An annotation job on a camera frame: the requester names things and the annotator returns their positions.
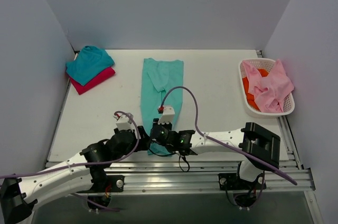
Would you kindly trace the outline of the mint green t-shirt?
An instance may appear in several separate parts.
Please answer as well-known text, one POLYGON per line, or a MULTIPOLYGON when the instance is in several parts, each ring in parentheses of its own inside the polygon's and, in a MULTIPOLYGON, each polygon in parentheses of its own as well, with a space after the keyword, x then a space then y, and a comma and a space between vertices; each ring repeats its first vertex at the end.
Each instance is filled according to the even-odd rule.
MULTIPOLYGON (((140 110, 143 127, 150 134, 154 118, 159 118, 157 111, 167 92, 183 85, 184 62, 157 61, 152 58, 144 59, 142 70, 142 86, 140 98, 140 110)), ((183 103, 183 90, 176 89, 166 98, 165 104, 174 108, 175 116, 173 127, 176 125, 183 103)), ((151 144, 151 151, 158 155, 167 155, 165 147, 151 144)))

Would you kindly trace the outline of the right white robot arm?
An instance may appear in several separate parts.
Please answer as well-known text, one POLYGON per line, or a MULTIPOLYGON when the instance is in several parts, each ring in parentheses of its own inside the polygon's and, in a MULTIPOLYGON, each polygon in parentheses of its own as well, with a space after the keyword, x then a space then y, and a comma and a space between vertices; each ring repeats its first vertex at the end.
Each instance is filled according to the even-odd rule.
POLYGON ((234 176, 235 184, 247 188, 263 171, 279 170, 280 137, 264 127, 247 122, 244 128, 199 134, 195 130, 175 132, 154 123, 150 139, 181 157, 204 153, 245 153, 234 176))

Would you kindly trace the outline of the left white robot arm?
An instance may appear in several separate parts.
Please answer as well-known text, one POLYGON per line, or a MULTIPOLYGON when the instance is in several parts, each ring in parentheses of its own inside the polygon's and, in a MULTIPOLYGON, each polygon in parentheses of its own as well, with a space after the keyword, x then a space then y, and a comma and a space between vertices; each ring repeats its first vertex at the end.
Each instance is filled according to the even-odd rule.
POLYGON ((78 191, 102 191, 108 182, 105 169, 138 151, 146 151, 150 138, 137 130, 115 129, 110 139, 90 144, 68 160, 41 172, 3 176, 1 210, 5 223, 19 223, 40 206, 78 191))

